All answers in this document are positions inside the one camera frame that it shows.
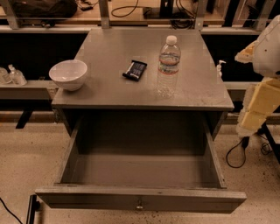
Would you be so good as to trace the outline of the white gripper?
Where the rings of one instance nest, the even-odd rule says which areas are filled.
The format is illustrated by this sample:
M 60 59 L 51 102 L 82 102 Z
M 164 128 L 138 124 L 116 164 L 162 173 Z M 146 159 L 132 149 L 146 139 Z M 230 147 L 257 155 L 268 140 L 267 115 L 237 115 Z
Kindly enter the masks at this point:
M 236 132 L 251 137 L 280 106 L 280 15 L 275 16 L 256 41 L 234 56 L 243 64 L 253 63 L 254 71 L 263 77 L 250 84 L 245 92 Z

